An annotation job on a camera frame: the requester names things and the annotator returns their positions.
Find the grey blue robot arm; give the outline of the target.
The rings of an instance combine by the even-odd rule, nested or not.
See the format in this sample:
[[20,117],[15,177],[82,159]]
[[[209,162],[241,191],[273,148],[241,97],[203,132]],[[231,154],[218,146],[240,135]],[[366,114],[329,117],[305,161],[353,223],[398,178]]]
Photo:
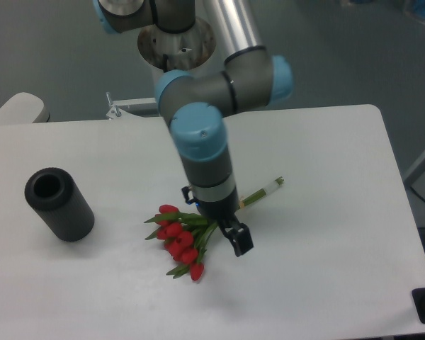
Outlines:
[[284,57],[268,54],[248,1],[204,5],[225,54],[225,68],[202,77],[166,68],[154,97],[188,179],[182,190],[186,203],[216,221],[241,256],[253,242],[249,228],[235,215],[237,185],[223,120],[289,97],[293,73]]

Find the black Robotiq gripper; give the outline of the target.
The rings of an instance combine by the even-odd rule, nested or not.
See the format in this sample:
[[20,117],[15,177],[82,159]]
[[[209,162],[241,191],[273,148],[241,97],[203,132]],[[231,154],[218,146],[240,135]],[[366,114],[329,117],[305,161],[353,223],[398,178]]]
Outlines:
[[232,245],[236,257],[244,255],[254,247],[249,228],[240,223],[235,215],[239,207],[237,190],[215,201],[195,197],[195,202],[201,215],[217,223],[223,236]]

